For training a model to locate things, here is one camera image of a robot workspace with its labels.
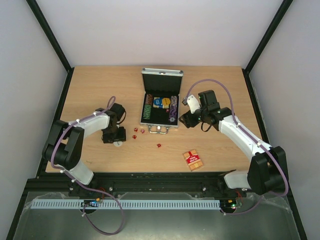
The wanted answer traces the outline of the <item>white dealer button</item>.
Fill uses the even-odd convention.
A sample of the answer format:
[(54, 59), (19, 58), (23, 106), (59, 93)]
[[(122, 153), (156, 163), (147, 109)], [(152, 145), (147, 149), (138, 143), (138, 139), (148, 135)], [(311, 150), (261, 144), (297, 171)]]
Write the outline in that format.
[(122, 141), (116, 141), (113, 143), (116, 147), (120, 147), (123, 145), (123, 142)]

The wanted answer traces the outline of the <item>aluminium poker case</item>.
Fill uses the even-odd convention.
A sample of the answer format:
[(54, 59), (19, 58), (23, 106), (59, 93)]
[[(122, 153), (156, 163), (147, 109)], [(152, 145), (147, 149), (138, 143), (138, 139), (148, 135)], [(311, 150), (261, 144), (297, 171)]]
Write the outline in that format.
[(144, 98), (140, 124), (151, 134), (166, 135), (178, 127), (182, 70), (146, 68), (141, 70)]

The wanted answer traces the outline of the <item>blue round button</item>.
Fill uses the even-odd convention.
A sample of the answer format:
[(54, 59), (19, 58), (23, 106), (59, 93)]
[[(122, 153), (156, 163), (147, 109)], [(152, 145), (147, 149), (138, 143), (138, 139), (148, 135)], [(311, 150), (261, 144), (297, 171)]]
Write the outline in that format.
[(155, 108), (162, 108), (163, 106), (162, 106), (162, 98), (161, 97), (155, 97), (154, 99), (153, 99), (153, 106), (155, 107)]

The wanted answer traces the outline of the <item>orange round button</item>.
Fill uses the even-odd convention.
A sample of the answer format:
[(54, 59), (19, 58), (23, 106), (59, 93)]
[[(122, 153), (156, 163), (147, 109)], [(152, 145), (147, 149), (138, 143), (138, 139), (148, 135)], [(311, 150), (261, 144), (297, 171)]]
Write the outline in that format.
[(162, 107), (163, 108), (168, 108), (171, 104), (171, 100), (169, 98), (163, 98), (162, 99)]

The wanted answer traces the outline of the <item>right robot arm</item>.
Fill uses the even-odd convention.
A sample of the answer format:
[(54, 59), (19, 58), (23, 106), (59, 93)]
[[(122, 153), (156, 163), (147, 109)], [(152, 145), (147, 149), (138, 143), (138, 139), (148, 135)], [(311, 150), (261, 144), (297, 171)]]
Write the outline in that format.
[(187, 128), (208, 124), (227, 136), (250, 161), (248, 171), (232, 170), (218, 183), (218, 191), (229, 196), (235, 189), (248, 189), (258, 195), (287, 189), (287, 160), (285, 151), (272, 147), (255, 136), (228, 107), (221, 107), (215, 92), (207, 90), (198, 96), (189, 95), (182, 101), (189, 111), (179, 117)]

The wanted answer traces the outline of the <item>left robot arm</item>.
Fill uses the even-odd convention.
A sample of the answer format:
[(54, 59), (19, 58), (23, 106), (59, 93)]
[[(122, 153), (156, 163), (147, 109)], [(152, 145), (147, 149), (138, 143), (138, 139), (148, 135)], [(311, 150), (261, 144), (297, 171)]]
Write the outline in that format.
[(126, 130), (120, 126), (125, 118), (125, 108), (114, 103), (110, 109), (98, 108), (84, 119), (70, 122), (57, 120), (50, 129), (42, 157), (53, 168), (87, 186), (94, 173), (81, 160), (84, 139), (101, 131), (104, 144), (120, 147), (126, 141)]

